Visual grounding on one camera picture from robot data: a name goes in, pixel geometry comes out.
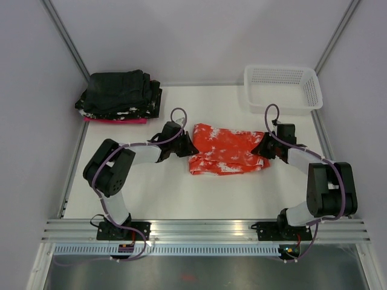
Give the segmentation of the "orange white tie-dye trousers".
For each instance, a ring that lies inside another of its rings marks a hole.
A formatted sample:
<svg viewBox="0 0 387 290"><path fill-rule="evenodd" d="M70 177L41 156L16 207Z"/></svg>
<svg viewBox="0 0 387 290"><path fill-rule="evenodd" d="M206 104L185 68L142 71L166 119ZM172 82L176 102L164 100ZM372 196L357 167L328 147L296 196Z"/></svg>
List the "orange white tie-dye trousers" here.
<svg viewBox="0 0 387 290"><path fill-rule="evenodd" d="M267 158L251 151L260 144L264 133L233 130L197 123L193 127L192 142L198 154L188 159L192 175L237 175L258 172L270 167Z"/></svg>

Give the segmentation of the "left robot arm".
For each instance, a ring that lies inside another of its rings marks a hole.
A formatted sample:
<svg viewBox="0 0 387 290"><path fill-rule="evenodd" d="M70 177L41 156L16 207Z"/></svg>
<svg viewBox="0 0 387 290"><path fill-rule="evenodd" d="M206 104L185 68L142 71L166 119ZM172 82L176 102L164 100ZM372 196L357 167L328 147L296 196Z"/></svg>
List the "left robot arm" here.
<svg viewBox="0 0 387 290"><path fill-rule="evenodd" d="M110 232L119 240L131 235L131 215L123 200L122 188L131 167L160 163L174 153L179 158L195 156L194 146L184 126L168 121L161 132L142 143L119 144L105 139L88 161L83 178L97 194Z"/></svg>

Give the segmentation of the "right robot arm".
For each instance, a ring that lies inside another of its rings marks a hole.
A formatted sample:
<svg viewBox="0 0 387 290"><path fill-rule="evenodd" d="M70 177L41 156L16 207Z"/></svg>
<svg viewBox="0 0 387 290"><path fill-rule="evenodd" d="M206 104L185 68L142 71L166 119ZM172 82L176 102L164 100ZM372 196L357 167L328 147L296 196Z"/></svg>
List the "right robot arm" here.
<svg viewBox="0 0 387 290"><path fill-rule="evenodd" d="M351 165L326 159L298 144L294 124L274 121L273 125L275 130L266 132L251 153L269 160L279 158L307 177L306 200L278 214L276 234L282 239L290 239L298 227L310 227L355 214L358 200Z"/></svg>

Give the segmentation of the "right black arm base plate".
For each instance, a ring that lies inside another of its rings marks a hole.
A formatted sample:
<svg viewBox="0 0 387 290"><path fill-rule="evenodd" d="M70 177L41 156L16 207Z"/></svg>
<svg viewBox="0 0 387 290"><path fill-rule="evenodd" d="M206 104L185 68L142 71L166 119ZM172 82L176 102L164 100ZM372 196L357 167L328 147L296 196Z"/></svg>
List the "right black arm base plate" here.
<svg viewBox="0 0 387 290"><path fill-rule="evenodd" d="M311 231L306 227L279 225L277 222L256 222L250 226L250 229L256 231L258 240L261 242L312 240Z"/></svg>

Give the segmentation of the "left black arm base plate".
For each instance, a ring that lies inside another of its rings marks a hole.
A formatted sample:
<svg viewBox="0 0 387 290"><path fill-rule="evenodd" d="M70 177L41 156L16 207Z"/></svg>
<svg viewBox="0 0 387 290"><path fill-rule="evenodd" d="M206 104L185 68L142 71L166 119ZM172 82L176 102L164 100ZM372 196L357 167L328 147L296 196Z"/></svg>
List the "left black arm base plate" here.
<svg viewBox="0 0 387 290"><path fill-rule="evenodd" d="M93 221L89 222L91 226L97 228L97 240L103 241L131 241L132 243L137 241L143 241L140 233L137 231L122 229L114 226L106 219L95 224ZM141 232L146 240L149 240L149 234L151 232L150 222L126 222L124 227L132 227Z"/></svg>

